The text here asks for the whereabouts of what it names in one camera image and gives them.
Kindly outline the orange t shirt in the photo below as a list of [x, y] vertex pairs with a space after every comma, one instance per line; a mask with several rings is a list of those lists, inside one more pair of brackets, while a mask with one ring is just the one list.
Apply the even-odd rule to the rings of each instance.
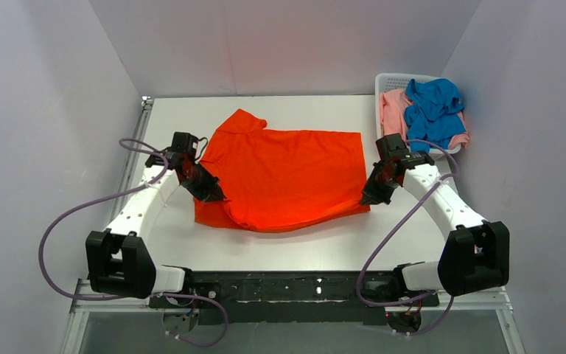
[[213, 133], [202, 165], [225, 195], [195, 201], [195, 222], [253, 232], [291, 232], [369, 212], [361, 204], [366, 162], [358, 132], [267, 127], [239, 109]]

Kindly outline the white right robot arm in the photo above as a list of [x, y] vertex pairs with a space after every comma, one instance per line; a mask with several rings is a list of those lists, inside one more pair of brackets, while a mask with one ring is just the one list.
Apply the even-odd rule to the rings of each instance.
[[509, 281], [510, 232], [467, 206], [433, 164], [406, 168], [401, 162], [377, 162], [363, 190], [363, 203], [389, 204], [396, 188], [417, 199], [445, 244], [439, 260], [395, 268], [399, 291], [446, 291], [451, 296], [502, 287]]

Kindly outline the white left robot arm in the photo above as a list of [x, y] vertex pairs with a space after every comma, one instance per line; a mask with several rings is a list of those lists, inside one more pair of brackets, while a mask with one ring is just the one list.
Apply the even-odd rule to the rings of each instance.
[[146, 242], [170, 196], [183, 187], [201, 202], [225, 198], [219, 178], [187, 155], [167, 153], [170, 165], [151, 156], [136, 192], [101, 232], [85, 241], [88, 276], [97, 293], [145, 299], [162, 293], [179, 293], [189, 269], [157, 263]]

